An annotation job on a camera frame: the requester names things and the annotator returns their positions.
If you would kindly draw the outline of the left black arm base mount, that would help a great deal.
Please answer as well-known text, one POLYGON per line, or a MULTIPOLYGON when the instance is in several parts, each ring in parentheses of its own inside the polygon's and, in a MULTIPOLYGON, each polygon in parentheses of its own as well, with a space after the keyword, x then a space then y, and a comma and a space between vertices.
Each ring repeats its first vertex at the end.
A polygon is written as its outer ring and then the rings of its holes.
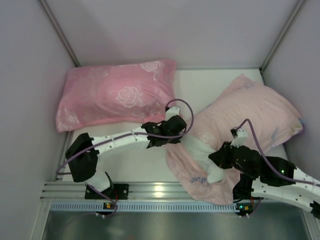
MULTIPOLYGON (((101 192, 112 200, 127 200, 129 194, 129 185, 124 183, 115 183, 110 188, 101 192)), ((106 198, 96 193, 92 188, 86 187, 84 198, 86 200, 105 200, 106 198)))

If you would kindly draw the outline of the white pillow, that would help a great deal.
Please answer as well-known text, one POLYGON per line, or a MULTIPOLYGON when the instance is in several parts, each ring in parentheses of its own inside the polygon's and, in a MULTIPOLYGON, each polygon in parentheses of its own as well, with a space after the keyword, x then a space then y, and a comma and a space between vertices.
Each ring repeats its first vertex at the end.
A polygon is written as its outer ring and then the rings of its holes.
POLYGON ((226 173, 219 168, 211 159, 209 155, 216 152, 210 145, 201 141, 200 139, 186 135, 181 139, 181 144, 197 164, 206 172, 206 179, 209 184, 221 182, 226 173))

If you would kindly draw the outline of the purple princess print pillowcase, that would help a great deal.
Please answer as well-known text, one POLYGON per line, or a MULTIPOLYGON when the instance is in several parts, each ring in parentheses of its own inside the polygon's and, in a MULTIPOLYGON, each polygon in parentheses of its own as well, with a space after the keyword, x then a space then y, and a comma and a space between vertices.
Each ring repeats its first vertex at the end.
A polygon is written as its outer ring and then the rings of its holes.
MULTIPOLYGON (((300 113, 287 99, 245 75, 235 78, 213 103, 187 123, 191 130, 185 136, 193 136, 216 151, 224 142, 233 140, 231 129, 238 126, 243 126, 248 135, 244 145, 253 150, 261 148, 264 153, 285 143, 304 128, 300 113)), ((224 179, 208 183, 206 172, 187 152, 181 140, 177 144, 167 144, 165 148, 166 163, 182 187, 194 200, 231 204, 233 188, 240 181, 240 171, 222 169, 224 179)))

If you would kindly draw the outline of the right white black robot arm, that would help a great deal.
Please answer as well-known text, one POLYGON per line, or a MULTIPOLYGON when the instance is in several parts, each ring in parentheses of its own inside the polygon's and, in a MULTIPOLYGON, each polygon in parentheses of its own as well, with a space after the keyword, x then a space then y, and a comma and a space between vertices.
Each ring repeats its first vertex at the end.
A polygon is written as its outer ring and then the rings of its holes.
POLYGON ((240 180, 233 188, 234 199, 275 200, 320 217, 320 182, 293 163, 281 157, 263 157, 256 150, 229 142, 209 159, 221 169, 240 171, 240 180))

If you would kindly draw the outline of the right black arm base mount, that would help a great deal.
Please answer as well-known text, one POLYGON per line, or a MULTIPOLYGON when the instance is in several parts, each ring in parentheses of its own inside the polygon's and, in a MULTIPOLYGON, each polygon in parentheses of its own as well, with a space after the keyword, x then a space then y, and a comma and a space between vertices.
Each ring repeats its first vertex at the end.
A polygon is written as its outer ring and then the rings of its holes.
POLYGON ((239 202, 241 202, 241 201, 243 201, 243 200, 250 200, 251 199, 251 194, 249 194, 249 193, 235 193, 234 195, 233 195, 233 202, 234 203, 239 203, 239 202))

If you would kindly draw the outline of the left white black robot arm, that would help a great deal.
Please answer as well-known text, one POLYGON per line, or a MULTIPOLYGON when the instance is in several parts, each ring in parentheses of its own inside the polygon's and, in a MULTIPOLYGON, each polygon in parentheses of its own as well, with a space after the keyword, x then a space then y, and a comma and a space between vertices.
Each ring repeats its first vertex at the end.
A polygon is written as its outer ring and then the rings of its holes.
POLYGON ((159 123, 147 122, 131 131, 105 137, 82 133, 65 154, 72 180, 86 184, 89 194, 86 199, 110 198, 115 187, 109 174, 100 170, 99 164, 125 151, 177 144, 186 129, 186 122, 179 115, 174 115, 159 123))

